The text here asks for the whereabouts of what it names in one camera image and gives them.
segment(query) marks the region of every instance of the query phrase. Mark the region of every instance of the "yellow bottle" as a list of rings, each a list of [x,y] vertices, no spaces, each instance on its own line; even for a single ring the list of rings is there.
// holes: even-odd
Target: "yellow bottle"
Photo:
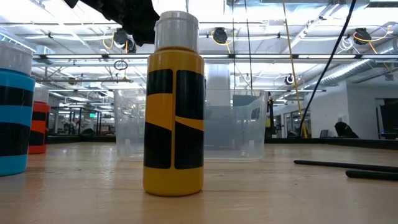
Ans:
[[[203,186],[204,60],[197,53],[198,20],[164,12],[148,58],[144,178],[146,192],[183,196]]]

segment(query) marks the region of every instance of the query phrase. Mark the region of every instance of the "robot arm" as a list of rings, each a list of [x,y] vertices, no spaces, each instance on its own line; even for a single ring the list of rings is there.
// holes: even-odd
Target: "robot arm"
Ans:
[[[74,8],[78,0],[64,0]],[[155,23],[159,15],[151,0],[81,0],[102,13],[105,18],[121,24],[138,46],[155,42]]]

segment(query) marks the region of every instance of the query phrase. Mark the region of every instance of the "table surface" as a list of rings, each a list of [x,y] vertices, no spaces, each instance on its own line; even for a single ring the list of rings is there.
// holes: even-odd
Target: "table surface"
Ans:
[[[49,145],[0,178],[0,223],[397,223],[398,182],[294,159],[397,166],[398,151],[266,145],[259,162],[206,162],[202,192],[165,198],[143,191],[142,162],[117,161],[113,143]]]

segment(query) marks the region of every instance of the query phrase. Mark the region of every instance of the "white bottle cap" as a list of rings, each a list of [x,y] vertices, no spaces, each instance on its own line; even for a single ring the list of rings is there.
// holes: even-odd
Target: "white bottle cap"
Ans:
[[[0,68],[25,73],[30,76],[33,52],[25,47],[0,41]]]
[[[164,47],[186,47],[198,52],[199,21],[182,11],[160,15],[155,25],[155,50]]]
[[[35,87],[35,92],[33,94],[33,100],[41,103],[49,102],[49,91],[43,87]]]

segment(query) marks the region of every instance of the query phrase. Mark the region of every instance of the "black tape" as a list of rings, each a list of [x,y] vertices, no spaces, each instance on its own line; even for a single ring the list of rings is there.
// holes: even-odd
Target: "black tape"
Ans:
[[[42,146],[44,143],[44,134],[38,131],[30,131],[29,145]]]
[[[203,119],[205,77],[199,73],[178,70],[175,93],[175,115]]]
[[[176,169],[192,169],[203,166],[204,132],[175,122]]]
[[[145,122],[144,166],[169,169],[172,165],[172,132]]]
[[[163,69],[147,75],[147,96],[156,93],[173,93],[173,70]]]
[[[47,115],[44,112],[36,112],[32,113],[32,121],[45,121]]]
[[[32,106],[33,92],[10,86],[0,86],[0,105]]]
[[[30,127],[16,123],[0,123],[0,156],[27,154]]]

